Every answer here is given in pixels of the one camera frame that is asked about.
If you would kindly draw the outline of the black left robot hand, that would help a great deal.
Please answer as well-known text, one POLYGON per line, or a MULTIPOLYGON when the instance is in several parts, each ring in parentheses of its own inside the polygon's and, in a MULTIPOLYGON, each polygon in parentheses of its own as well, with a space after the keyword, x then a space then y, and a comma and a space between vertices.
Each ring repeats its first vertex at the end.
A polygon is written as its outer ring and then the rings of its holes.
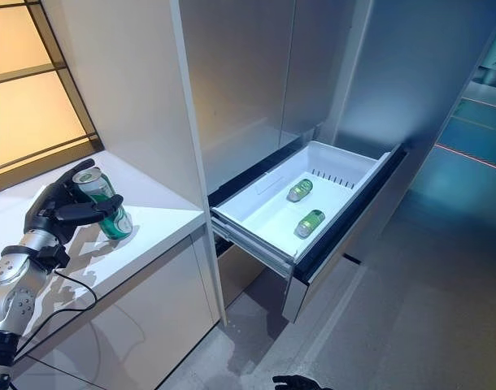
POLYGON ((24 232, 45 231, 65 245, 79 226, 99 223, 111 217, 122 205, 124 199, 121 195, 93 201, 73 181, 76 173, 94 165, 95 161, 87 158, 46 186, 25 215, 24 232))

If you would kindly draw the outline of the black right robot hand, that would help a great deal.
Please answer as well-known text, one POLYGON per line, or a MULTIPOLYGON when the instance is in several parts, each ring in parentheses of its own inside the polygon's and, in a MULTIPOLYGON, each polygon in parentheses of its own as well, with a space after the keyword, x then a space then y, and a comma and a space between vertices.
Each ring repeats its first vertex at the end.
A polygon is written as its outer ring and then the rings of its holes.
POLYGON ((276 375, 272 377, 276 390, 319 390, 321 386, 313 379, 301 375, 276 375))

